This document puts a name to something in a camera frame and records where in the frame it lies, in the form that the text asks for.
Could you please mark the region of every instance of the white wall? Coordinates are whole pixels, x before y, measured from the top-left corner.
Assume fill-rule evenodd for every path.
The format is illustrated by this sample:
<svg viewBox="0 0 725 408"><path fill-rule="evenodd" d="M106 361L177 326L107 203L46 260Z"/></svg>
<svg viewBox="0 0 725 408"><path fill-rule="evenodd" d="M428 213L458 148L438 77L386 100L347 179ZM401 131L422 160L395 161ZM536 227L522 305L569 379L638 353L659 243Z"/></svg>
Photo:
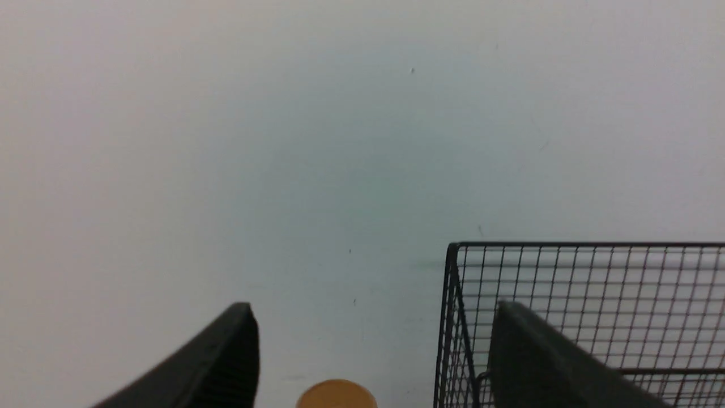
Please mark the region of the white wall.
<svg viewBox="0 0 725 408"><path fill-rule="evenodd" d="M430 406L449 241L725 238L722 1L4 1L0 55L3 407L234 300L260 407Z"/></svg>

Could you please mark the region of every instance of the yellow disc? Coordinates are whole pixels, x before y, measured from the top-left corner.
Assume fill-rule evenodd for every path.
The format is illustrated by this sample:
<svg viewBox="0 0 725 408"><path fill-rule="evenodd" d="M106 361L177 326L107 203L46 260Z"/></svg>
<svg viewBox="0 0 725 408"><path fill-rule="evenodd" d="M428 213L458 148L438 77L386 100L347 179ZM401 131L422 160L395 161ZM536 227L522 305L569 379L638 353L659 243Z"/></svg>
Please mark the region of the yellow disc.
<svg viewBox="0 0 725 408"><path fill-rule="evenodd" d="M327 380L313 385L297 401L297 408L378 408L373 394L348 380Z"/></svg>

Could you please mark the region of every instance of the orange round object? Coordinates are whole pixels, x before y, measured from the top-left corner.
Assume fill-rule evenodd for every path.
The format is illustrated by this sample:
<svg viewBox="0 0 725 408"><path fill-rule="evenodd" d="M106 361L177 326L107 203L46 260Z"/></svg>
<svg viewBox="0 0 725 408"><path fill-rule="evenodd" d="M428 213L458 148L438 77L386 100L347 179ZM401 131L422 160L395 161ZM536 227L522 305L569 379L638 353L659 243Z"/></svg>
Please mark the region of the orange round object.
<svg viewBox="0 0 725 408"><path fill-rule="evenodd" d="M297 408L378 408L373 394L348 380L327 380L313 385L297 401Z"/></svg>

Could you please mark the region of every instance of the wire basket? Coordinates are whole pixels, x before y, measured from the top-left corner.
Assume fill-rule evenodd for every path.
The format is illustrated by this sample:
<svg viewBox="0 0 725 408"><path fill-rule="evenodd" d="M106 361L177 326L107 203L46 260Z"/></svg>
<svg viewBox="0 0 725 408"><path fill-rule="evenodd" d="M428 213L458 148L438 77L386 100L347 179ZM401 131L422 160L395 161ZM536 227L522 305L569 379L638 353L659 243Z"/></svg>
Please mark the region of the wire basket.
<svg viewBox="0 0 725 408"><path fill-rule="evenodd" d="M434 408L493 407L498 301L517 301L675 407L725 407L725 244L461 242L448 247Z"/></svg>

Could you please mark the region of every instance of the black rubber pad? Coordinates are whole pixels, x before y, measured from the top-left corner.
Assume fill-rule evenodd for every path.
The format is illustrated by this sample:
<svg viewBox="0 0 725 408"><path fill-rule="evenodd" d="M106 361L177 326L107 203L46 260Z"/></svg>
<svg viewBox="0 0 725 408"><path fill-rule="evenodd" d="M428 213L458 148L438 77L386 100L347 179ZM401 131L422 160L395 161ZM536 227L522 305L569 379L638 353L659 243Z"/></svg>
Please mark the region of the black rubber pad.
<svg viewBox="0 0 725 408"><path fill-rule="evenodd" d="M489 368L497 408L669 407L520 303L499 303Z"/></svg>
<svg viewBox="0 0 725 408"><path fill-rule="evenodd" d="M251 408L260 374L257 321L235 303L154 369L95 408Z"/></svg>

